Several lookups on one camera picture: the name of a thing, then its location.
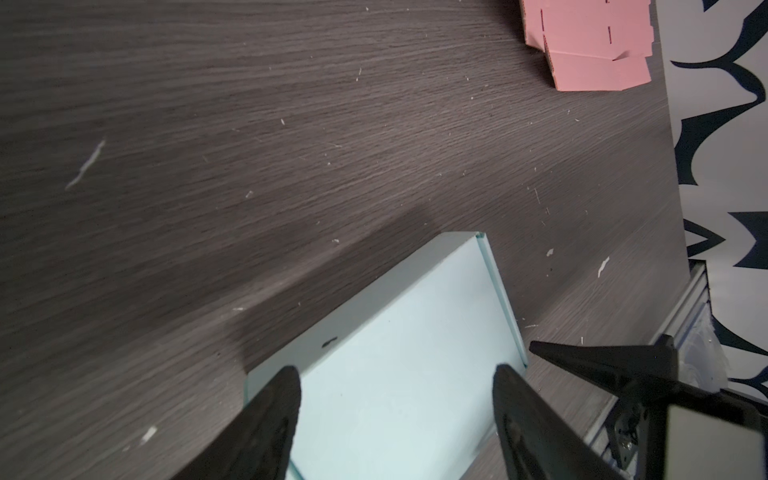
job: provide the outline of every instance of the wall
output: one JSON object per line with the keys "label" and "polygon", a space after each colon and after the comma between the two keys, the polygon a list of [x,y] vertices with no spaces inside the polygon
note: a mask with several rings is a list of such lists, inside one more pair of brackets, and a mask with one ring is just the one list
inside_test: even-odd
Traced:
{"label": "wall", "polygon": [[768,399],[768,0],[659,0],[688,256],[730,387]]}

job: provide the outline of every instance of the wooden table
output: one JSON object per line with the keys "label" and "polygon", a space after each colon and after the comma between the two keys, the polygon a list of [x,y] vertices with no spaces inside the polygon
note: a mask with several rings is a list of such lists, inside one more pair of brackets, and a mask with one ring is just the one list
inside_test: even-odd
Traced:
{"label": "wooden table", "polygon": [[[528,340],[643,343],[687,281],[658,44],[650,84],[562,93],[514,1],[0,22],[6,478],[168,478],[249,368],[441,231],[488,233]],[[528,379],[577,432],[606,402]],[[492,440],[466,478],[503,471]]]}

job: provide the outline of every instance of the flattened pink box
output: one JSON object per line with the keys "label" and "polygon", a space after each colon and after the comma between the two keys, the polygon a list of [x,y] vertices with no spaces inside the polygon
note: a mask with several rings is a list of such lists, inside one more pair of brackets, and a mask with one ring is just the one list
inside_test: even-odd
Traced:
{"label": "flattened pink box", "polygon": [[650,81],[650,0],[520,0],[525,43],[547,54],[560,91],[624,90]]}

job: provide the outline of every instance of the paint chip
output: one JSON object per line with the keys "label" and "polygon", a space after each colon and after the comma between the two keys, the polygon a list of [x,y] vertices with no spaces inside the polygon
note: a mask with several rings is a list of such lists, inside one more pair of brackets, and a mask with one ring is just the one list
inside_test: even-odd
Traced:
{"label": "paint chip", "polygon": [[608,263],[608,261],[611,258],[608,257],[607,259],[603,260],[603,263],[600,265],[600,269],[598,270],[598,278],[600,278],[600,274],[603,273],[603,270],[605,270],[605,265]]}
{"label": "paint chip", "polygon": [[98,159],[99,154],[101,153],[101,149],[104,147],[104,145],[107,144],[107,139],[105,138],[102,140],[99,145],[96,145],[96,149],[91,154],[91,156],[85,161],[85,163],[80,167],[80,171],[78,172],[77,177],[73,178],[71,182],[67,184],[66,187],[64,187],[64,190],[69,190],[70,188],[74,187],[78,184],[80,180],[82,180],[83,175],[85,175],[85,171],[89,168],[91,168],[91,165],[96,163],[96,159]]}
{"label": "paint chip", "polygon": [[149,439],[151,439],[154,436],[155,433],[157,433],[157,427],[152,425],[147,430],[147,433],[145,433],[144,436],[141,437],[141,443],[139,445],[143,445],[143,444],[149,442]]}

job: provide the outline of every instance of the pink cardboard box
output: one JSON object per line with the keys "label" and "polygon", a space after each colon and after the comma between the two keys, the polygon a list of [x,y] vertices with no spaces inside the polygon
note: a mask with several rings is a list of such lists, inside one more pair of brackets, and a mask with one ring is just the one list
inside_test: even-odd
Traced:
{"label": "pink cardboard box", "polygon": [[650,0],[521,0],[525,43],[547,54],[560,91],[624,90],[650,81]]}

